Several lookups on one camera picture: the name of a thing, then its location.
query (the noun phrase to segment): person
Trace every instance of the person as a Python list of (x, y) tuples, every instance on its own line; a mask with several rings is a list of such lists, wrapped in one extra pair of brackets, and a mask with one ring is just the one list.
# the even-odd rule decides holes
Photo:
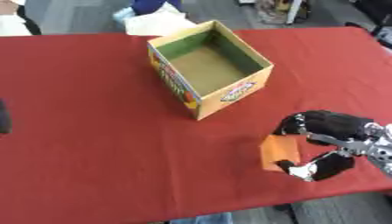
[(125, 18), (153, 13), (161, 8), (164, 3), (171, 4), (177, 10), (181, 10), (181, 0), (133, 0), (129, 6), (115, 12), (113, 19), (123, 25)]
[(41, 35), (25, 13), (25, 0), (0, 0), (0, 36)]

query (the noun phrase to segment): robotic hand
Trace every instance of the robotic hand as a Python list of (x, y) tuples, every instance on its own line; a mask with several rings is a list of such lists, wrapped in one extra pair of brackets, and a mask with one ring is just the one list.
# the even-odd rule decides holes
[(287, 116), (273, 134), (307, 135), (311, 144), (338, 147), (303, 166), (288, 160), (276, 162), (286, 173), (305, 181), (328, 179), (353, 168), (354, 157), (361, 155), (392, 177), (392, 124), (382, 127), (368, 118), (311, 110)]

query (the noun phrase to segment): chair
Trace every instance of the chair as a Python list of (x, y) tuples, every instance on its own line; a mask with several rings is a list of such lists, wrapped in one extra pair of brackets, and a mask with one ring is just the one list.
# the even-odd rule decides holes
[[(376, 27), (370, 32), (373, 36), (378, 38), (382, 28), (392, 26), (392, 0), (357, 0), (353, 5), (375, 23)], [(353, 23), (346, 23), (346, 25), (358, 26)], [(392, 49), (391, 43), (382, 38), (378, 41)]]

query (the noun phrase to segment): white paper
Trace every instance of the white paper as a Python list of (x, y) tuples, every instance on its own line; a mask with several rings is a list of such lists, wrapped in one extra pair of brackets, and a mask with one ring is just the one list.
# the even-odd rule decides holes
[(169, 3), (154, 13), (125, 19), (127, 34), (137, 36), (167, 36), (195, 25)]

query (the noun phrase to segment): jeans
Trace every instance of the jeans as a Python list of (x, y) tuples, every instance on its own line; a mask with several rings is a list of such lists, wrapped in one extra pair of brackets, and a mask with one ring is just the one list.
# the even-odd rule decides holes
[(171, 220), (170, 224), (233, 224), (233, 218), (231, 213), (217, 213), (195, 218)]

